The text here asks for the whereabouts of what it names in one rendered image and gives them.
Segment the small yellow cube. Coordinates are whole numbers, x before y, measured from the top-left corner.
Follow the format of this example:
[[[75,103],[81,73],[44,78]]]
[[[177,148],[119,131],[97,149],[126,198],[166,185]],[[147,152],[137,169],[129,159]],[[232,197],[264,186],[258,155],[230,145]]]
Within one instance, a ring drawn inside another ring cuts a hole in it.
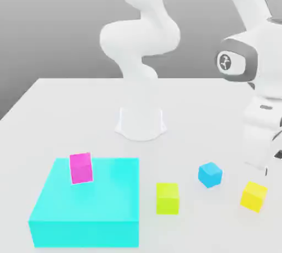
[[[259,213],[264,204],[267,191],[268,188],[265,186],[249,181],[242,192],[240,205]]]

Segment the small magenta cube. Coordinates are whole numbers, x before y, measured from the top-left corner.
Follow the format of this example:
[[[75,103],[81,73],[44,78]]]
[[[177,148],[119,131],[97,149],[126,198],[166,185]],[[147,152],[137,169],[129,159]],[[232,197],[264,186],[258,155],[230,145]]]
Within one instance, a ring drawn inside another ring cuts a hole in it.
[[[93,167],[90,152],[70,155],[69,167],[72,184],[93,181]]]

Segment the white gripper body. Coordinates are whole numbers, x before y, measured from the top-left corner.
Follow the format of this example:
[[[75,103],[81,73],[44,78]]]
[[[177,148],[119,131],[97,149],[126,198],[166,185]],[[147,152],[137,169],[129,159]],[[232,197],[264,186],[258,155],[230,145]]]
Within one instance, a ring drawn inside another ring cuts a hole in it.
[[[246,163],[258,170],[267,169],[269,160],[282,141],[282,113],[255,112],[245,114],[243,149]]]

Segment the small lime green cube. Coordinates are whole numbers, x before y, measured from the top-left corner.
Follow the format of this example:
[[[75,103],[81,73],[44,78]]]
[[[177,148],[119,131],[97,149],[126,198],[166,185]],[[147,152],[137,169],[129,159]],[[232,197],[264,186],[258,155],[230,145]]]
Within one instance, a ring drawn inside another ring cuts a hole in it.
[[[180,208],[180,195],[177,183],[156,184],[156,213],[177,215]]]

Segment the small blue cube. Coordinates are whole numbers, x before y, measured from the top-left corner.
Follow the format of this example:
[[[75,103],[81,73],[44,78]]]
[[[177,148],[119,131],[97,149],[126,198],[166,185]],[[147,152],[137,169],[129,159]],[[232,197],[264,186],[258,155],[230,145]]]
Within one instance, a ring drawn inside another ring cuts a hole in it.
[[[203,164],[198,170],[198,179],[206,187],[211,188],[221,183],[223,170],[215,163]]]

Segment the large cyan box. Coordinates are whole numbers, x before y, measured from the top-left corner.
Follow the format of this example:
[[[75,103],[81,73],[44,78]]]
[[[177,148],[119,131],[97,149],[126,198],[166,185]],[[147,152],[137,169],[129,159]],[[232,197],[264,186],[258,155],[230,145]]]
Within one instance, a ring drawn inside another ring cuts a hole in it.
[[[58,158],[29,217],[36,248],[137,248],[139,159],[94,158],[94,180],[72,184]]]

